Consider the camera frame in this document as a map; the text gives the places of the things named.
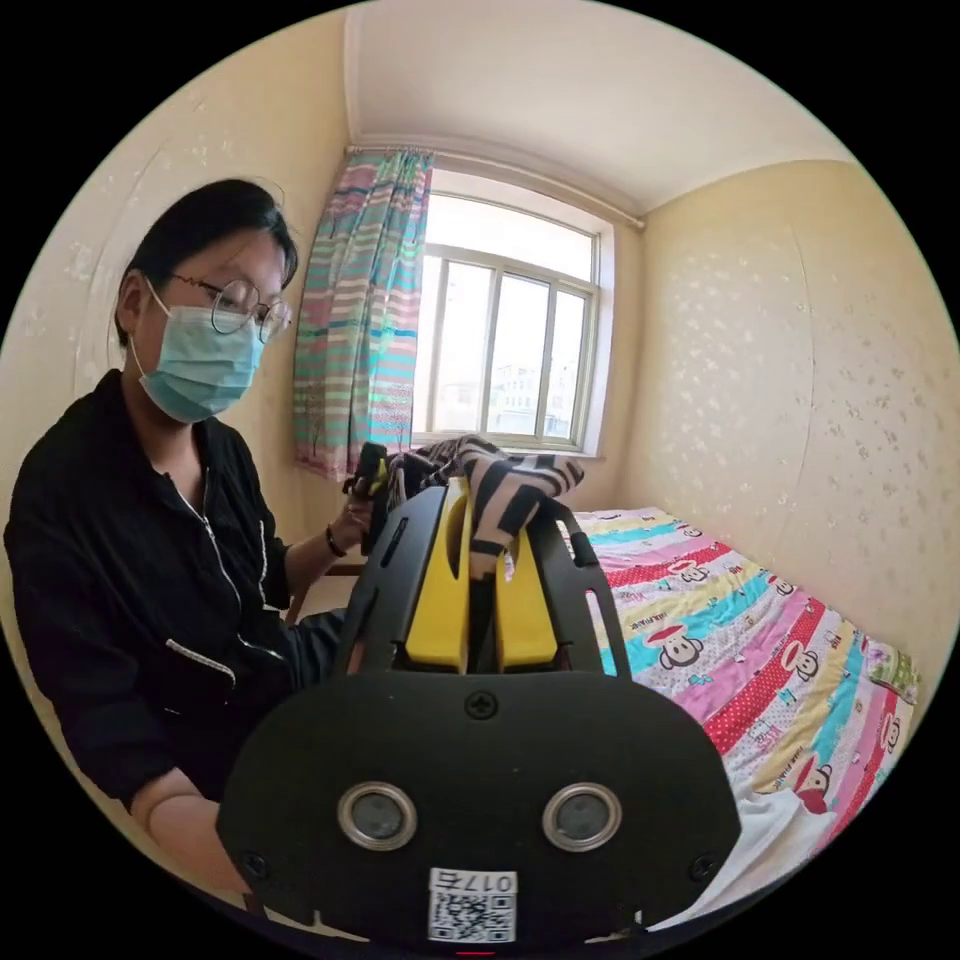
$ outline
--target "woman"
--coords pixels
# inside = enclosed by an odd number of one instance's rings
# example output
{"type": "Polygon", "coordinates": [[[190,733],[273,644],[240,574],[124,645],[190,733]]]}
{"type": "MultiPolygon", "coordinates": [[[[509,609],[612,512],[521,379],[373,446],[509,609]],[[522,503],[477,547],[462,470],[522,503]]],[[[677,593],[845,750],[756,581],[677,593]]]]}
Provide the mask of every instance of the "woman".
{"type": "Polygon", "coordinates": [[[286,546],[216,419],[290,326],[296,269],[262,188],[175,203],[120,283],[123,370],[27,455],[4,535],[30,666],[80,769],[198,879],[242,893],[214,827],[226,778],[266,713],[329,674],[342,624],[278,611],[369,522],[351,503],[286,546]]]}

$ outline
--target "black jacket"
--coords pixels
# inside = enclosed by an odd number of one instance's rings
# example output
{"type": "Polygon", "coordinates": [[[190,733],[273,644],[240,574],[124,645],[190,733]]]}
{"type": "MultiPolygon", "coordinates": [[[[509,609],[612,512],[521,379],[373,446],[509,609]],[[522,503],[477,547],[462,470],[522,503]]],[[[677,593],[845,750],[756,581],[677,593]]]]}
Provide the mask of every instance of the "black jacket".
{"type": "Polygon", "coordinates": [[[216,419],[196,430],[205,521],[151,466],[111,371],[27,455],[4,532],[37,685],[80,769],[128,808],[174,767],[219,800],[294,687],[287,548],[250,450],[216,419]]]}

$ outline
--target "label sticker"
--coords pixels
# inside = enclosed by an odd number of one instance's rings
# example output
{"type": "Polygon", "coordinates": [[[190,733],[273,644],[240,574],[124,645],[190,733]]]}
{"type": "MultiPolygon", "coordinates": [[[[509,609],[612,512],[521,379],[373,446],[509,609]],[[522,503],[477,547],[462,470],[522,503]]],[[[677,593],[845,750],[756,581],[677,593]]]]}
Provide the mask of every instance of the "label sticker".
{"type": "Polygon", "coordinates": [[[440,943],[513,943],[517,875],[477,870],[430,871],[428,939],[440,943]]]}

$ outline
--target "curtain rod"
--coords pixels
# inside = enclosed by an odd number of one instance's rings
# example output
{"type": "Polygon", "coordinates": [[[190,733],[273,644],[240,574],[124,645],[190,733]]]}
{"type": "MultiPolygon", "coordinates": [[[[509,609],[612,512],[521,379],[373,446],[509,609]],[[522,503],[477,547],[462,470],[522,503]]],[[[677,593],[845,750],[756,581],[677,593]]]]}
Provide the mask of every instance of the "curtain rod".
{"type": "Polygon", "coordinates": [[[510,173],[517,173],[523,177],[528,177],[532,180],[539,180],[541,183],[549,184],[550,186],[557,187],[562,190],[564,193],[574,194],[575,196],[582,197],[584,200],[589,201],[594,206],[603,207],[605,210],[609,210],[611,213],[615,213],[620,220],[626,221],[631,226],[635,227],[637,230],[643,230],[646,226],[646,222],[639,217],[635,217],[631,213],[627,213],[626,210],[622,210],[620,207],[614,206],[612,203],[607,203],[606,200],[602,200],[600,197],[596,197],[591,193],[587,193],[585,190],[581,190],[579,187],[574,187],[569,183],[564,183],[562,180],[556,180],[553,177],[545,176],[542,173],[536,173],[533,170],[530,170],[526,167],[517,166],[512,163],[504,163],[501,160],[488,160],[485,157],[469,154],[469,153],[456,153],[451,150],[441,150],[434,149],[431,147],[422,147],[412,143],[393,143],[393,144],[351,144],[347,147],[347,153],[379,153],[386,152],[389,153],[394,150],[413,150],[418,153],[430,153],[435,157],[443,157],[447,160],[459,160],[465,163],[476,163],[481,164],[486,167],[494,167],[498,170],[508,171],[510,173]]]}

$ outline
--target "curtain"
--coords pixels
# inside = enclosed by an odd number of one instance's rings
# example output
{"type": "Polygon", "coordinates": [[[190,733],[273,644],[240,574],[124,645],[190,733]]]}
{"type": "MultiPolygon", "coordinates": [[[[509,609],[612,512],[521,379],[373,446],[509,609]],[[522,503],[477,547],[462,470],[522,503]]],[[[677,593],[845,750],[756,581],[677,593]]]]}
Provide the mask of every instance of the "curtain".
{"type": "Polygon", "coordinates": [[[433,156],[352,155],[317,230],[294,360],[296,460],[342,482],[365,441],[410,445],[433,156]]]}

